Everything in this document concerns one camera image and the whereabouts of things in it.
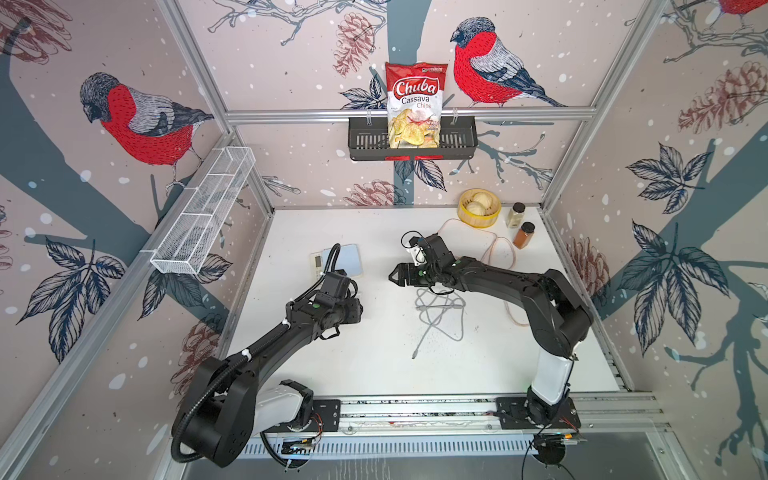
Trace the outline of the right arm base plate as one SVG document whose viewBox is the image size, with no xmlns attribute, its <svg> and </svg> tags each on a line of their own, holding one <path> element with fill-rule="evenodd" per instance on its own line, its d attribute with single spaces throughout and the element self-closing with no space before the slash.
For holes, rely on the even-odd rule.
<svg viewBox="0 0 768 480">
<path fill-rule="evenodd" d="M 547 426 L 579 430 L 581 420 L 573 400 L 566 396 L 556 405 L 529 399 L 524 395 L 497 397 L 494 415 L 503 430 L 524 430 Z"/>
</svg>

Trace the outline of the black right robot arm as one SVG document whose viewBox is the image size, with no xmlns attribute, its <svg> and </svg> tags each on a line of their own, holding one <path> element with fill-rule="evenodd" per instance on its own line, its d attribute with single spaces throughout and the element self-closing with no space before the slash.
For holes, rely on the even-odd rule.
<svg viewBox="0 0 768 480">
<path fill-rule="evenodd" d="M 523 403 L 523 419 L 539 429 L 528 446 L 551 449 L 553 442 L 542 437 L 548 428 L 563 425 L 577 433 L 580 420 L 570 398 L 570 378 L 575 350 L 586 339 L 592 319 L 565 275 L 556 269 L 525 273 L 473 257 L 456 258 L 437 234 L 414 235 L 408 249 L 412 260 L 397 264 L 388 276 L 390 282 L 427 289 L 440 284 L 443 295 L 484 294 L 524 310 L 539 346 L 535 375 Z"/>
</svg>

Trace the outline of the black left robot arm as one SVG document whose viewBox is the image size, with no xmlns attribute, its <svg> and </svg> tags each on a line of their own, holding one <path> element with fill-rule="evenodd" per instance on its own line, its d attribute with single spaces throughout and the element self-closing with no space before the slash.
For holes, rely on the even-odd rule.
<svg viewBox="0 0 768 480">
<path fill-rule="evenodd" d="M 358 287 L 337 268 L 340 252 L 340 244 L 331 247 L 321 277 L 286 304 L 280 324 L 243 350 L 224 359 L 210 357 L 198 366 L 172 426 L 170 454 L 175 462 L 208 459 L 226 467 L 254 432 L 310 421 L 313 394 L 300 383 L 283 381 L 263 401 L 257 397 L 300 349 L 335 338 L 341 326 L 360 322 Z"/>
</svg>

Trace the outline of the blue white electronic scale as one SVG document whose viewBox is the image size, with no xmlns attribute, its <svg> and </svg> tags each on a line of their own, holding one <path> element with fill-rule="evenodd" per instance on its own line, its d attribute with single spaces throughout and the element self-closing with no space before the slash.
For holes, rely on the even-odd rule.
<svg viewBox="0 0 768 480">
<path fill-rule="evenodd" d="M 330 248 L 310 255 L 310 271 L 315 278 L 319 278 L 322 275 L 329 255 Z M 341 246 L 335 269 L 342 269 L 351 277 L 363 275 L 361 256 L 357 244 Z"/>
</svg>

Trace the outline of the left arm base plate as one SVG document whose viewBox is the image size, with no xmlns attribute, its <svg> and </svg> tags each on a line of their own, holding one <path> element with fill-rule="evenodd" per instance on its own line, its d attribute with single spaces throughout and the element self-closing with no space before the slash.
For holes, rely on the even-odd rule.
<svg viewBox="0 0 768 480">
<path fill-rule="evenodd" d="M 341 401 L 321 398 L 313 401 L 306 424 L 300 426 L 298 422 L 302 417 L 299 417 L 298 420 L 277 424 L 267 429 L 266 433 L 316 434 L 320 430 L 324 433 L 334 433 L 339 430 L 340 418 Z"/>
</svg>

